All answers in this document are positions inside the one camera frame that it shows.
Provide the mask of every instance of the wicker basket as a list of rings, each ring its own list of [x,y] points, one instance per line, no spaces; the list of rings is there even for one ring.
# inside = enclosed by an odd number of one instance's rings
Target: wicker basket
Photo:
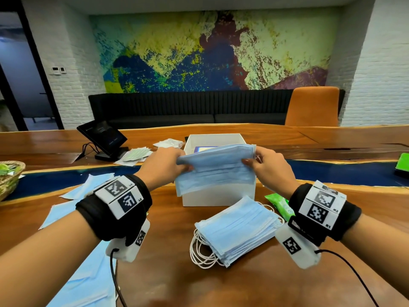
[[[14,175],[0,175],[0,201],[9,196],[17,187],[18,177],[25,169],[25,163],[18,161],[0,162],[0,164],[16,165]]]

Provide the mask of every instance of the mural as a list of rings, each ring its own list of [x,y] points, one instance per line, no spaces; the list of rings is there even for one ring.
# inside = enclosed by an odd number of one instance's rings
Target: mural
[[[91,16],[107,92],[325,84],[337,8]]]

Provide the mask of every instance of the live edge wood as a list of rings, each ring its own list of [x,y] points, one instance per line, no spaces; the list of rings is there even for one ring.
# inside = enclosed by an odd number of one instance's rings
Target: live edge wood
[[[351,150],[325,152],[325,149],[351,148],[354,157],[359,158],[362,153],[370,151],[369,156],[379,159],[385,153],[389,153],[388,157],[395,156],[393,153],[406,148],[407,142],[401,138],[401,134],[407,131],[407,126],[388,129],[379,127],[377,131],[373,129],[352,131],[233,124],[123,132],[129,138],[127,144],[130,147],[151,147],[160,140],[183,140],[185,136],[195,133],[241,133],[248,143],[281,149],[284,154],[293,154],[294,157],[311,157],[322,152],[327,153],[328,157],[349,159],[352,152],[346,151]],[[55,130],[0,133],[0,142],[0,160],[2,155],[15,155],[18,158],[22,154],[32,154],[31,158],[24,156],[31,166],[46,167],[48,164],[44,154],[78,152],[87,139],[76,130]],[[92,163],[92,159],[84,159],[81,164],[68,164],[71,161],[68,155],[54,156],[49,166],[85,165]],[[409,232],[407,193],[342,191],[364,213]],[[264,195],[270,193],[257,184],[256,200],[267,203]],[[152,198],[153,205],[148,216],[151,228],[143,247],[133,263],[118,264],[118,283],[129,307],[372,306],[359,280],[339,258],[323,254],[318,266],[302,270],[275,239],[249,252],[230,268],[216,265],[202,270],[189,257],[194,223],[218,213],[224,207],[183,207],[174,186],[164,186],[153,191]],[[55,195],[0,206],[0,254],[35,233],[50,207],[64,201]],[[341,243],[327,239],[321,247],[343,255],[356,268],[380,306],[409,306],[401,294]]]

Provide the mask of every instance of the white elastic ear loop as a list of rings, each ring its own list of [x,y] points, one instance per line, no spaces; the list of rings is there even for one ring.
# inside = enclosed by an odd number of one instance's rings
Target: white elastic ear loop
[[[200,235],[197,229],[195,229],[195,231],[193,232],[193,239],[192,242],[190,243],[189,250],[192,262],[203,269],[211,268],[215,263],[218,263],[219,265],[223,266],[223,264],[219,262],[219,259],[216,257],[214,253],[212,253],[209,256],[205,256],[200,252],[202,244],[205,246],[209,245],[207,241]]]
[[[284,224],[284,223],[285,223],[285,220],[284,220],[282,217],[280,217],[280,215],[279,215],[278,213],[275,212],[275,210],[274,210],[274,208],[273,208],[272,206],[270,206],[270,205],[264,205],[264,204],[262,204],[260,201],[256,201],[256,203],[259,203],[259,204],[262,205],[263,207],[269,207],[275,214],[277,214],[277,215],[279,216],[279,220],[280,220],[281,224]]]

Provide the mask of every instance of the black sofa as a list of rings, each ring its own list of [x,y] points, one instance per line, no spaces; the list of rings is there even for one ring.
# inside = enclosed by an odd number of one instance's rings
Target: black sofa
[[[88,98],[94,118],[106,120],[117,129],[193,123],[284,125],[292,91],[153,92]],[[345,91],[340,90],[339,109],[344,95]]]

